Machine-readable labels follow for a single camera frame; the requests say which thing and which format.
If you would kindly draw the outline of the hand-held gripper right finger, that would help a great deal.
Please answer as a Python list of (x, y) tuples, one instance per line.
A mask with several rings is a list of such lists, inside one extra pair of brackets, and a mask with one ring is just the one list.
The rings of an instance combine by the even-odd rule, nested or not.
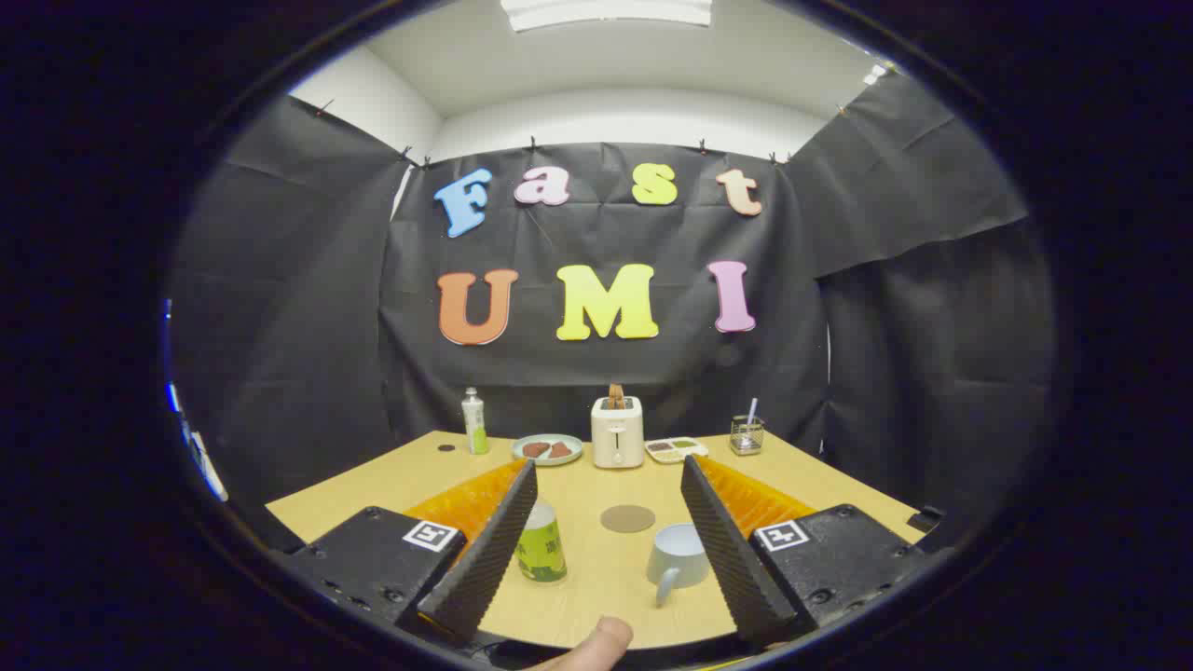
[(953, 556), (885, 518), (859, 486), (802, 501), (728, 463), (690, 456), (680, 491), (734, 630), (758, 650), (885, 607)]

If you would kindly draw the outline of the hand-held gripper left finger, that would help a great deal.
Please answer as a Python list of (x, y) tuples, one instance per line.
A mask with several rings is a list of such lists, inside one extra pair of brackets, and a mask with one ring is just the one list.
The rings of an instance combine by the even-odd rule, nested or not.
[(464, 647), (480, 633), (540, 493), (533, 462), (490, 464), (303, 527), (271, 561), (288, 586), (367, 638)]

